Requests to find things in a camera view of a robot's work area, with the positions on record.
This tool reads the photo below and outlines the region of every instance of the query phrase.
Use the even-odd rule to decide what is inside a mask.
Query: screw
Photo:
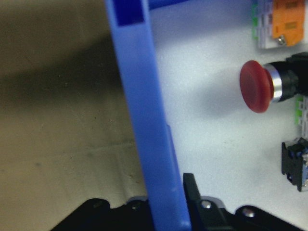
[[[203,208],[211,208],[212,207],[212,204],[209,202],[209,201],[202,201],[201,202],[201,206]]]
[[[253,218],[255,216],[255,212],[253,210],[251,210],[250,208],[244,208],[243,209],[243,214],[246,217],[249,217],[249,218]]]
[[[279,38],[277,39],[277,42],[281,46],[285,46],[287,44],[284,35],[280,35]]]

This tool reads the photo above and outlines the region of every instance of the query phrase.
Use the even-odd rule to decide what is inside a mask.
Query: blue plastic bar
[[[106,3],[155,229],[190,231],[158,81],[149,2],[107,0]]]

